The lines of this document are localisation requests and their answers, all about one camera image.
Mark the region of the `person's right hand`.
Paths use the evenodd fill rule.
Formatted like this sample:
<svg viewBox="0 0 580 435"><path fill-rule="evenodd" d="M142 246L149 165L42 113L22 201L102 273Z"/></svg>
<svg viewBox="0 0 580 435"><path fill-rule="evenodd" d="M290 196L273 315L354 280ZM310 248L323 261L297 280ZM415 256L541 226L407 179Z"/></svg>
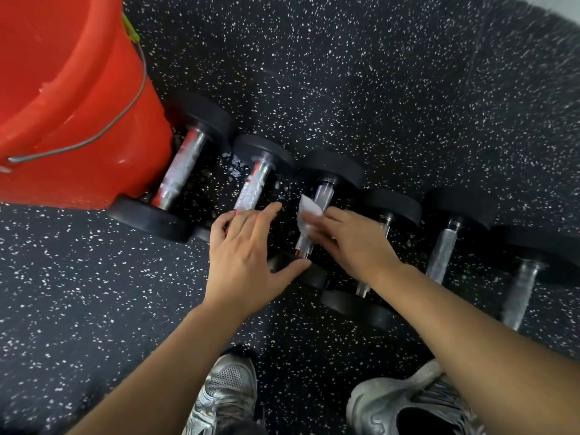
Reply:
<svg viewBox="0 0 580 435"><path fill-rule="evenodd" d="M399 269L402 262L388 242L381 225L357 214L359 218L344 232L341 251L330 255L348 275L375 287L381 277Z"/></svg>

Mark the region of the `person's left hand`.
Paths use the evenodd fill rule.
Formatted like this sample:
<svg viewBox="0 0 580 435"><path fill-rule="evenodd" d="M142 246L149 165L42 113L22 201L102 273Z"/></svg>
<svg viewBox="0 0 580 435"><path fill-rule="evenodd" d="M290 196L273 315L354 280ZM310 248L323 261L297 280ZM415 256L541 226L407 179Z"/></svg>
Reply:
<svg viewBox="0 0 580 435"><path fill-rule="evenodd" d="M240 238L243 224L240 211L219 216L227 218L227 236L214 251L209 251L204 305L245 320L278 297L272 290L267 241L272 222L281 209L281 202L273 202L257 210L259 217L249 240Z"/></svg>

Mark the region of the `white wipe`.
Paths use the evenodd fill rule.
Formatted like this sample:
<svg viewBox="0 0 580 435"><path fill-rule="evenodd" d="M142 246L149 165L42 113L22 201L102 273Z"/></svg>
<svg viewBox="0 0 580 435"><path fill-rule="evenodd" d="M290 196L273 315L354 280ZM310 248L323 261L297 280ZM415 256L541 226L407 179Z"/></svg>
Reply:
<svg viewBox="0 0 580 435"><path fill-rule="evenodd" d="M311 198L307 197L304 194L301 195L298 213L296 215L296 223L301 236L307 238L310 230L310 225L307 222L305 222L303 218L303 213L305 212L312 213L315 216L322 216L324 211L322 208L319 207L319 205L315 203L314 200L312 200Z"/></svg>

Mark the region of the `black chrome-handled dumbbell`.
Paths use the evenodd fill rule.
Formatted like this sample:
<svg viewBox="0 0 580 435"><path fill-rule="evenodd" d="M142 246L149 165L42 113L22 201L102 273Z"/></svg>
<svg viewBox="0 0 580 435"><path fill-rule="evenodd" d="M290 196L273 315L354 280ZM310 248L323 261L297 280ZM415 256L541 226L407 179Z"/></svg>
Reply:
<svg viewBox="0 0 580 435"><path fill-rule="evenodd" d="M315 201L323 211L326 211L337 189L345 189L347 192L356 192L362 189L364 184L365 170L355 160L339 153L313 150L308 152L299 161L299 176L305 179L307 184L317 186ZM282 251L268 259L268 264L273 272L286 267L294 260L308 258L314 248L314 242L301 236L296 243L293 254Z"/></svg>

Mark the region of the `person's left forearm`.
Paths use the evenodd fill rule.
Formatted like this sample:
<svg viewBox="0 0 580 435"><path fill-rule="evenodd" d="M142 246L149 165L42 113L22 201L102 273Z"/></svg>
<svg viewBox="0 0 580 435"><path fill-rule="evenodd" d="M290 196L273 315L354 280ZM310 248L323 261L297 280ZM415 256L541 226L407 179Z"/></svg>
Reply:
<svg viewBox="0 0 580 435"><path fill-rule="evenodd" d="M267 303L204 300L66 435L180 435L226 344Z"/></svg>

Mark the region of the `person's right forearm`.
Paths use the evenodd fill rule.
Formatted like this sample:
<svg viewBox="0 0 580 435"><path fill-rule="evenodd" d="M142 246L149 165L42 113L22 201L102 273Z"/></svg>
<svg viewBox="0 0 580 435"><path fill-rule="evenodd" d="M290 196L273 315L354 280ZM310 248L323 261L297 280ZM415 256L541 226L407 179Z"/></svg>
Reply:
<svg viewBox="0 0 580 435"><path fill-rule="evenodd" d="M580 363L408 264L376 267L363 279L417 331L492 435L580 435Z"/></svg>

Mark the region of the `row of black dumbbells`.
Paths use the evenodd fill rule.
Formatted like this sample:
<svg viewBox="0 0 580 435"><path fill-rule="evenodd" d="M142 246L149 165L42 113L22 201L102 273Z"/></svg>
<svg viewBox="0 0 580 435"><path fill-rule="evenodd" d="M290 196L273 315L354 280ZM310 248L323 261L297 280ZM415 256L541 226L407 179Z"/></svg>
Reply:
<svg viewBox="0 0 580 435"><path fill-rule="evenodd" d="M279 143L257 135L237 135L234 119L200 94L174 95L165 114L177 128L187 129L185 138L149 202L124 194L114 199L106 212L120 223L169 241L187 243L197 238L209 242L209 224L194 225L170 211L208 141L252 167L234 205L236 211L255 208L271 174L293 177L299 170L299 162ZM439 187L429 191L420 204L389 189L357 191L360 194L355 208L377 219L386 237L393 223L418 226L424 209L446 216L446 227L440 231L426 266L426 275L439 284L446 275L458 234L463 229L487 234L494 261L514 274L499 315L511 329L519 329L537 281L580 287L579 236L526 226L493 227L498 203L484 192Z"/></svg>

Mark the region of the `silver grey sneaker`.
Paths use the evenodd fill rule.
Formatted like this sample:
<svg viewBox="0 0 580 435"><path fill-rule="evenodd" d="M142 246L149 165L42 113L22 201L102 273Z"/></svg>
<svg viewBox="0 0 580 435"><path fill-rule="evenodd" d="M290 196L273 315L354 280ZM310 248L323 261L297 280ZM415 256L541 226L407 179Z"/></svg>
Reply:
<svg viewBox="0 0 580 435"><path fill-rule="evenodd" d="M358 384L347 403L346 421L357 435L487 435L435 359L407 379Z"/></svg>
<svg viewBox="0 0 580 435"><path fill-rule="evenodd" d="M228 353L208 373L181 435L229 435L255 425L257 376L248 357Z"/></svg>

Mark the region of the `orange plastic bucket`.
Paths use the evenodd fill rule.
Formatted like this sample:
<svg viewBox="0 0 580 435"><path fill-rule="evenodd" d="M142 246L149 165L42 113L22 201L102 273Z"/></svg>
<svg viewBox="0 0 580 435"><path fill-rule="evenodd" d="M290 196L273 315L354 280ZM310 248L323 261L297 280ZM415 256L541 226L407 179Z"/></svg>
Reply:
<svg viewBox="0 0 580 435"><path fill-rule="evenodd" d="M172 130L149 80L94 143L19 164L101 131L139 89L142 65L123 0L0 0L0 203L104 209L140 197L172 154Z"/></svg>

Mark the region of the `yellow-green plastic strip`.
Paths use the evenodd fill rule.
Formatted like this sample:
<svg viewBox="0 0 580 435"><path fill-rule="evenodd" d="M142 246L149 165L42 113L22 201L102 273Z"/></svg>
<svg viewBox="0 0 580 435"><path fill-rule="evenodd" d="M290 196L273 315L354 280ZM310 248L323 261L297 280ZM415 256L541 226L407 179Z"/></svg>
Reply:
<svg viewBox="0 0 580 435"><path fill-rule="evenodd" d="M140 36L136 32L134 26L129 21L127 15L125 13L122 13L121 17L122 17L123 28L124 28L128 38L130 39L130 41L134 44L140 44Z"/></svg>

